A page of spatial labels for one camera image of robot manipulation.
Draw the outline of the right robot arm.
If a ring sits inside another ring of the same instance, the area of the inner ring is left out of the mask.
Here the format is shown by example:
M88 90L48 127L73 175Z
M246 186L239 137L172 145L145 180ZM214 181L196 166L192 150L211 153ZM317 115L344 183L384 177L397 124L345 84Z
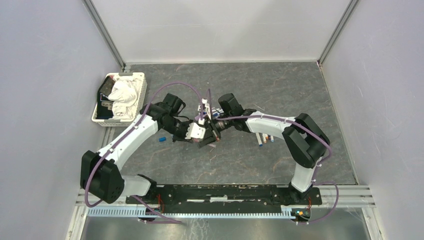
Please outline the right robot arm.
M221 96L218 101L220 110L214 115L210 102L203 98L196 118L198 124L205 127L206 133L211 134L212 141L219 140L220 133L231 127L283 139L296 163L289 183L289 199L295 204L306 201L317 166L332 154L331 142L316 122L306 113L281 117L243 108L232 93Z

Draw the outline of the white marker blue cap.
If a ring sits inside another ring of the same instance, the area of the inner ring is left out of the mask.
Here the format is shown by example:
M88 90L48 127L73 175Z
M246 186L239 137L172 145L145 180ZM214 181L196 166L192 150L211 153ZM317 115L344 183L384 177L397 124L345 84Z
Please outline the white marker blue cap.
M262 147L263 146L263 142L262 142L262 137L261 137L261 134L260 133L256 133L256 139L257 139L258 145L260 147Z

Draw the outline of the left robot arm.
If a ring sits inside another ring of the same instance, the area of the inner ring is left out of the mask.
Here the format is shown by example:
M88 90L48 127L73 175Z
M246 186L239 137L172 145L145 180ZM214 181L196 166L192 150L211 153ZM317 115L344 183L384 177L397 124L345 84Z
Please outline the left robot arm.
M80 186L87 194L108 204L120 196L138 196L145 204L153 203L157 190L148 177L123 176L121 169L129 157L159 130L165 130L174 141L202 139L206 129L194 120L178 119L183 101L170 93L164 100L145 105L135 120L111 143L93 152L88 150L81 159Z

